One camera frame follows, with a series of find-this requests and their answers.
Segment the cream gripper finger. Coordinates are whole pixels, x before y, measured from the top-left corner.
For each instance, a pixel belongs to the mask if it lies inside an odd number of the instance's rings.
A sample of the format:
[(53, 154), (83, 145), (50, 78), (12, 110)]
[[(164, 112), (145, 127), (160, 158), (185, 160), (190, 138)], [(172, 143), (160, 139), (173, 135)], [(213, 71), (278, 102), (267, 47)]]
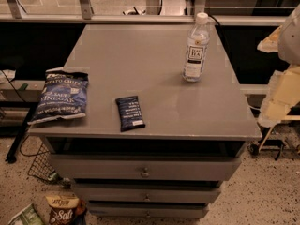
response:
[(283, 72), (276, 70), (269, 80), (258, 123), (261, 126), (274, 126), (280, 123), (299, 102), (300, 67), (289, 66)]
[(257, 49), (264, 53), (277, 53), (278, 52), (278, 38), (281, 32), (282, 26), (275, 29), (268, 37), (262, 40)]

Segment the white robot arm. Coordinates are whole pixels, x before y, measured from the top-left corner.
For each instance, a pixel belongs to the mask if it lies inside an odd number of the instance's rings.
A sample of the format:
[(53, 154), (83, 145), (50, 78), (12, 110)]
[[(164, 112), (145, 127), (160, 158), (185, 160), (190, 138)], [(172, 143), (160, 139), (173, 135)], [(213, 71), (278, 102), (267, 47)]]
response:
[(291, 108), (300, 102), (300, 5), (284, 24), (259, 43), (257, 49), (278, 53), (279, 59), (289, 64), (285, 71), (273, 73), (262, 101), (258, 122), (270, 128), (284, 120)]

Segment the wheeled robot base frame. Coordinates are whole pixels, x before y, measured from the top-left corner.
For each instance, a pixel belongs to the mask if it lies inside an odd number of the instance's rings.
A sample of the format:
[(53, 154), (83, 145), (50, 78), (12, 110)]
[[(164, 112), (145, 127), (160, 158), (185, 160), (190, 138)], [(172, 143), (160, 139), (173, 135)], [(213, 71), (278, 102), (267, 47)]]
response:
[(300, 154), (300, 145), (294, 147), (292, 144), (289, 144), (287, 138), (284, 138), (279, 133), (275, 132), (275, 127), (276, 125), (271, 127), (260, 125), (262, 138), (257, 142), (251, 143), (247, 147), (247, 150), (253, 157), (258, 156), (261, 151), (277, 151), (274, 160), (278, 160), (284, 150), (292, 151), (296, 155)]

